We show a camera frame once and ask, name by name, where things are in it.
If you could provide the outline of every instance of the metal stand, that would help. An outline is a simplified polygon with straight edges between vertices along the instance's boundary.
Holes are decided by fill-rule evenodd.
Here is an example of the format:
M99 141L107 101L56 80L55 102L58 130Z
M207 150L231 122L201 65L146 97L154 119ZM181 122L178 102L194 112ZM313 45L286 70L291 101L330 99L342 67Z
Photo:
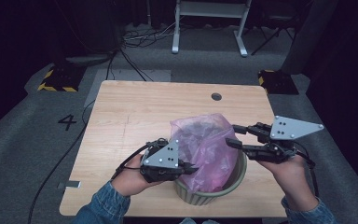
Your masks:
M226 4L226 3L208 3L208 2L187 2L176 0L175 10L175 31L173 34L172 53L179 52L180 35L180 16L204 16L204 17L224 17L241 18L240 30L234 31L235 39L240 49L242 57L248 56L242 41L243 27L248 17L249 8L252 0L247 0L245 4Z

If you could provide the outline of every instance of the number 4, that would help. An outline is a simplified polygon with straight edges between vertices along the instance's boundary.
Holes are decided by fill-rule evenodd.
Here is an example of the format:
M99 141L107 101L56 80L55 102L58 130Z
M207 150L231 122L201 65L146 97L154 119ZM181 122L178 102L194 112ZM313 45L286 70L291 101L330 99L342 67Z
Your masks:
M74 116L70 114L70 115L66 116L65 118L63 118L63 119L60 119L58 121L58 123L66 124L66 129L65 130L68 131L69 127L71 126L71 124L76 123L76 121L72 121L72 119L74 119Z

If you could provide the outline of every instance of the black cable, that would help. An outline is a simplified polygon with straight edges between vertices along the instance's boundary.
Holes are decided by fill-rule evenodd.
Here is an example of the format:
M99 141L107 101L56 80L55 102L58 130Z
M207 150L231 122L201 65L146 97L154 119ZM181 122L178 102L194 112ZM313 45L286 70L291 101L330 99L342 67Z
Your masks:
M123 49L121 49L120 51L121 51L121 54L123 55L124 59L127 61L127 63L130 64L130 66L139 74L139 76L141 76L141 78L142 78L144 81L147 81L147 80L144 78L144 76L141 74L141 72L142 72L146 77L148 77L151 81L153 81L153 79L152 79L150 76L148 76L145 72L143 72L142 70L140 70L140 69L136 66L136 64L135 64L133 61L131 61L130 57L129 57L126 53L124 53Z
M109 65L108 65L108 69L107 69L107 72L106 72L106 80L108 78L108 74L109 74L109 68L110 68L110 65L112 63L114 59L114 55L110 58L110 62L109 62ZM55 164L55 166L53 167L53 169L50 171L50 173L48 174L48 176L45 178L45 180L43 181L42 185L39 187L36 195L34 196L34 200L33 200L33 203L31 204L31 207L30 207L30 212L28 214L28 224L31 224L32 222L32 214L34 212L34 206L36 204L36 201L37 201L37 198L39 197L40 195L40 192L42 191L43 187L45 187L46 183L48 182L48 180L51 178L51 176L53 175L53 173L55 172L55 170L57 169L57 167L61 164L61 162L63 161L63 159L65 159L65 157L69 154L69 152L72 150L72 148L75 146L75 144L77 143L77 141L80 139L81 135L86 131L86 128L87 128L87 125L89 124L89 121L85 121L84 120L84 115L86 113L86 109L95 102L95 100L91 101L91 103L89 103L84 109L83 109L83 113L82 113L82 120L83 120L83 129L81 130L81 132L79 133L79 135L77 136L77 138L75 139L74 143L65 151L65 153L63 154L63 156L60 158L60 160Z
M113 71L112 71L112 68L110 68L110 73L111 73L112 76L113 76L113 79L112 79L112 80L116 80L116 77L115 77L115 74L114 74Z
M86 123L83 127L83 129L81 130L81 132L79 133L79 135L77 136L77 138L75 139L74 143L72 143L72 145L65 151L65 153L63 154L63 156L60 158L60 160L56 163L56 165L54 166L54 168L50 171L50 173L48 174L48 176L45 178L45 180L43 181L42 185L39 187L39 190L37 191L36 195L34 196L34 200L32 202L32 205L30 207L30 212L28 215L28 224L31 224L32 221L32 214L34 212L34 206L36 204L36 200L40 195L40 192L42 191L43 187L45 187L46 183L48 182L48 180L50 179L50 177L52 176L52 174L55 172L55 170L57 169L57 167L60 165L60 163L63 161L63 159L65 159L65 157L68 155L68 153L72 150L72 148L75 146L75 144L77 143L77 141L80 139L80 137L82 136L83 132L85 132L86 127L87 127Z
M113 174L112 178L110 178L111 180L115 179L122 171L123 169L128 169L130 167L126 167L125 165L127 164L127 162L129 162L132 158L134 158L136 155L138 155L139 153L141 153L143 150L149 148L150 145L146 144L143 147L140 147L138 150L136 150L134 153L132 153L126 160L124 160L116 169L115 173Z
M148 47L154 43L156 43L158 40L161 40L161 39L164 39L166 38L168 35L173 35L173 30L174 30L174 23L171 24L170 26L168 26L167 28L163 29L163 30L154 30L155 32L151 33L151 34L148 34L148 32L150 31L150 29L146 30L142 35L139 35L137 31L128 31L126 33L127 34L130 34L130 36L127 36L126 38L126 35L124 35L124 39L125 39L125 46L126 47L129 47L129 48L145 48L145 47ZM132 44L132 43L129 43L129 41L133 41L135 39L139 39L139 43L138 44ZM146 41L152 41L151 43L149 44L146 44L146 45L143 45L143 43L145 43Z
M304 158L306 160L307 165L310 168L310 178L312 180L312 186L313 186L314 194L315 194L316 197L319 197L318 182L316 180L315 171L313 170L313 168L315 167L315 162L310 159L310 154L308 153L307 149L303 145L301 145L300 143L298 143L296 141L295 141L295 144L300 146L305 151L305 154L302 153L301 151L298 151L296 154L301 156L302 158Z
M110 70L110 65L112 64L112 61L113 61L113 57L110 59L109 64L107 65L105 80L107 80L109 78L109 70Z

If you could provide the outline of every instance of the black curtain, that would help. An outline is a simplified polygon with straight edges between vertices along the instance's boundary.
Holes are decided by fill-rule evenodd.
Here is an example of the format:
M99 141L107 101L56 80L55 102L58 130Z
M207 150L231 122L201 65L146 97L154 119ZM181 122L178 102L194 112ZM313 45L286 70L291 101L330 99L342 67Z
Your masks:
M176 0L149 0L149 2L150 23L153 28L158 29L162 23L171 25L175 22Z
M304 74L310 101L358 174L358 1L339 1Z
M20 102L24 85L49 60L21 1L0 0L0 119Z
M121 5L124 13L123 21L133 23L133 26L140 24L148 24L147 18L147 1L146 0L130 0L124 1Z

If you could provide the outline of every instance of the green bowl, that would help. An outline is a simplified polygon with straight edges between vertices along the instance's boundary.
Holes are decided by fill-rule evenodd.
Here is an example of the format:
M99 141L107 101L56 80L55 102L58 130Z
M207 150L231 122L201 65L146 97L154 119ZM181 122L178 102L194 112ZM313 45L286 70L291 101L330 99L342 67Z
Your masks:
M228 181L226 182L225 186L223 186L222 191L211 192L211 193L196 191L194 193L191 193L187 191L186 186L182 181L176 179L174 181L174 187L176 193L183 201L193 205L205 205L218 197L230 193L242 182L246 173L246 165L247 165L246 156L240 150L238 150L238 153L239 154L234 170L232 171L230 177L228 178Z

